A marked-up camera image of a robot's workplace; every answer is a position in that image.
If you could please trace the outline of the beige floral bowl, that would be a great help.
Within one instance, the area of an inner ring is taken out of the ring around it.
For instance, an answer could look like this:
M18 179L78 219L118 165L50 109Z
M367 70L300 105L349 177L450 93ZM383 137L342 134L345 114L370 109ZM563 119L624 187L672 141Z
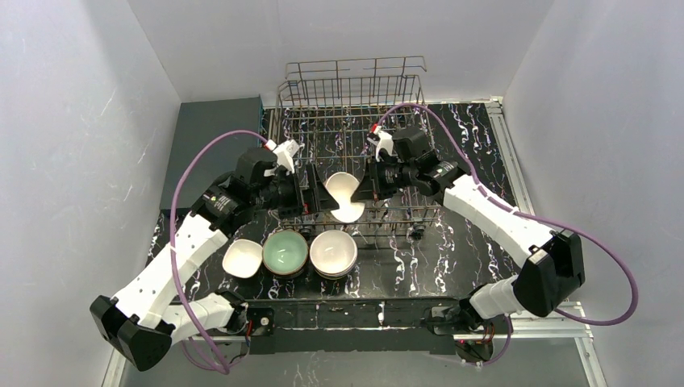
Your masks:
M337 210L331 210L332 217L337 221L354 223L363 215L365 204L351 201L358 185L359 181L352 174L345 172L334 173L326 180L327 191L339 205Z

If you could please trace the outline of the orange rimmed white bowl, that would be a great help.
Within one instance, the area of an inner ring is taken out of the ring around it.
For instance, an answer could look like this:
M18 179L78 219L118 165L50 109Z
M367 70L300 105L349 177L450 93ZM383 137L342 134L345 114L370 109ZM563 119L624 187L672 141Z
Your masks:
M309 248L316 272L328 279L347 275L357 263L357 243L340 230L328 230L315 237Z

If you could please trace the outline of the celadon green bowl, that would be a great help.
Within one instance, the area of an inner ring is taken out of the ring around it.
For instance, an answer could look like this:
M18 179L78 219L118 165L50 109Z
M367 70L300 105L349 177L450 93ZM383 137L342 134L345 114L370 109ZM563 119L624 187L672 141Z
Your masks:
M265 267L279 277L296 277L307 263L308 244L292 230L273 233L264 243L262 260Z

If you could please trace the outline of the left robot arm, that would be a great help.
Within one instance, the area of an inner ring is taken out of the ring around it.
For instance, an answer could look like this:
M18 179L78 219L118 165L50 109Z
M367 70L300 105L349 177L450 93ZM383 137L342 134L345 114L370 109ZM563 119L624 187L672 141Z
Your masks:
M232 172L216 178L191 206L169 242L145 269L111 297L100 295L90 313L100 335L138 370L158 364L176 343L210 329L244 333L248 303L232 291L193 302L172 302L200 266L260 211L295 218L339 209L313 164L308 185L286 167L287 153L250 148Z

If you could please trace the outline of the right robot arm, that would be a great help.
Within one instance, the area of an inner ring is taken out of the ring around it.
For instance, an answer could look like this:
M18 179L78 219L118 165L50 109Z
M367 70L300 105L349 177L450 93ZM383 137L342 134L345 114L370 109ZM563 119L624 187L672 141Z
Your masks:
M546 317L584 284L577 233L554 231L509 207L475 181L464 161L441 159L420 129L390 134L375 125L367 140L375 154L365 162L353 202L377 202L413 188L484 231L519 267L515 276L478 286L457 306L430 318L430 325L474 329L499 315L524 310Z

